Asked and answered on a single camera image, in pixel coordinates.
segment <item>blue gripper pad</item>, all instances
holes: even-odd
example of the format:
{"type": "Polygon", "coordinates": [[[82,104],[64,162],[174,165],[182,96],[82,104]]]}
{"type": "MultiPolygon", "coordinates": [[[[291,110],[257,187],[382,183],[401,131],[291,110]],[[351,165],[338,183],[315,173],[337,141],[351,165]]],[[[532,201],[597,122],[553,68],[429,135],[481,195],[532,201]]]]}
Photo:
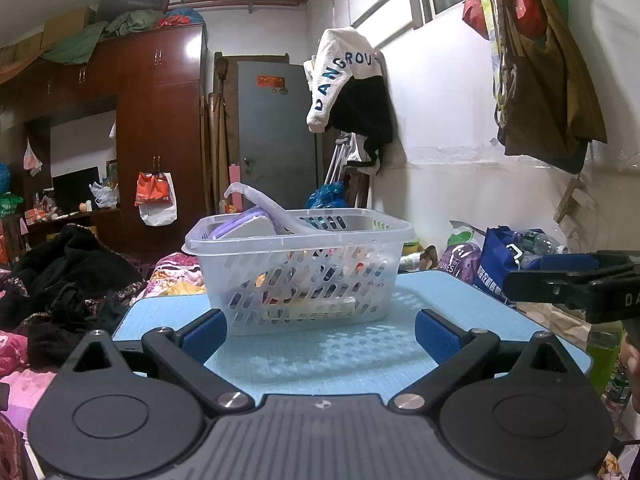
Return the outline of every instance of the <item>blue gripper pad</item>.
{"type": "Polygon", "coordinates": [[[424,308],[415,317],[415,340],[438,364],[471,341],[471,336],[449,320],[424,308]]]}
{"type": "Polygon", "coordinates": [[[212,308],[174,333],[174,341],[188,355],[204,364],[226,339],[226,319],[212,308]]]}

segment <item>blue table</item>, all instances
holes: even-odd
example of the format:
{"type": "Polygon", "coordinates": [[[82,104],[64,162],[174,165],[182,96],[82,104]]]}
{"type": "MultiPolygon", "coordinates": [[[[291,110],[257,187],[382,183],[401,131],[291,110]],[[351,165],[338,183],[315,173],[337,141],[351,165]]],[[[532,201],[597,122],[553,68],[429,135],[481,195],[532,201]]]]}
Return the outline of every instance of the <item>blue table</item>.
{"type": "MultiPolygon", "coordinates": [[[[228,336],[205,366],[251,394],[369,394],[387,402],[437,364],[415,341],[414,322],[432,308],[459,327],[480,327],[503,340],[528,341],[541,327],[449,274],[401,274],[390,313],[370,323],[290,333],[228,336]]],[[[210,309],[206,294],[137,302],[114,334],[139,339],[158,326],[177,329],[210,309]]],[[[591,357],[563,341],[583,372],[591,357]]]]}

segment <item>jacket sleeve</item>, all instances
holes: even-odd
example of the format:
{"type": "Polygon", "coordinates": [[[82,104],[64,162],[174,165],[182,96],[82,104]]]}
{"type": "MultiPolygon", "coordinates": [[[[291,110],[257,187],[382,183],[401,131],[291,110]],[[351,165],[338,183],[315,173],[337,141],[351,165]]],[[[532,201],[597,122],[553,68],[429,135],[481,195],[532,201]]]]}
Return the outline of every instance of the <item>jacket sleeve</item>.
{"type": "Polygon", "coordinates": [[[340,90],[353,75],[343,50],[342,42],[333,38],[324,45],[321,43],[318,51],[311,82],[311,110],[306,117],[306,124],[314,134],[324,132],[340,90]]]}

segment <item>silver bolt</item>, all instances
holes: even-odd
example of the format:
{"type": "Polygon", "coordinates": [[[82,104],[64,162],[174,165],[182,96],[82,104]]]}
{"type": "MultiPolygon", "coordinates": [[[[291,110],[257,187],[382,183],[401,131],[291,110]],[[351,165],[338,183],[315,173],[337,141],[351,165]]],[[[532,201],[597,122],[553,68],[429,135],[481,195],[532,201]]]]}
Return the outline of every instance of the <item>silver bolt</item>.
{"type": "Polygon", "coordinates": [[[227,392],[218,397],[218,404],[223,408],[242,408],[249,402],[249,397],[242,392],[227,392]]]}
{"type": "Polygon", "coordinates": [[[394,399],[394,404],[401,410],[419,410],[424,406],[424,398],[418,394],[402,394],[394,399]]]}

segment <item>white plastic basket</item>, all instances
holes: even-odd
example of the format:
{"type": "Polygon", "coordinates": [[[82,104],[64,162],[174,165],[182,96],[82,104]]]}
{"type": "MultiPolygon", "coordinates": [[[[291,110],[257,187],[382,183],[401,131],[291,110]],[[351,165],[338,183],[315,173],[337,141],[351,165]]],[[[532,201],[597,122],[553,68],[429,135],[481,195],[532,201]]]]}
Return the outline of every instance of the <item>white plastic basket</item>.
{"type": "Polygon", "coordinates": [[[228,332],[250,335],[386,316],[408,222],[368,209],[296,210],[308,235],[209,240],[236,215],[203,218],[183,247],[200,262],[209,302],[228,332]]]}

